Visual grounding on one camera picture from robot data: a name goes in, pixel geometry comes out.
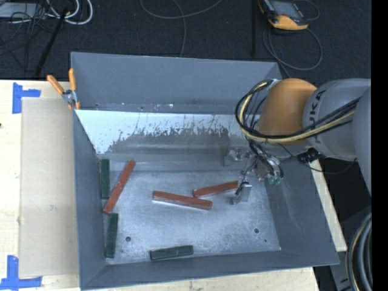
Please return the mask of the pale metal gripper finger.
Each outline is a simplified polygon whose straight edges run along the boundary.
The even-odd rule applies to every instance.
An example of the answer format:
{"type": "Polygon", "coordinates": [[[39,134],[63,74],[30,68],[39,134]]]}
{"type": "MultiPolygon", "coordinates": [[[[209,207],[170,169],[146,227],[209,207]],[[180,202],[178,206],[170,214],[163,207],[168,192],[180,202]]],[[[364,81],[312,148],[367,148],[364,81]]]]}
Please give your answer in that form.
{"type": "Polygon", "coordinates": [[[252,185],[248,181],[243,181],[237,188],[234,196],[232,197],[232,205],[239,204],[241,202],[247,202],[249,199],[252,185]]]}
{"type": "Polygon", "coordinates": [[[224,167],[230,167],[233,164],[241,163],[244,161],[243,151],[241,149],[229,150],[223,157],[224,167]]]}

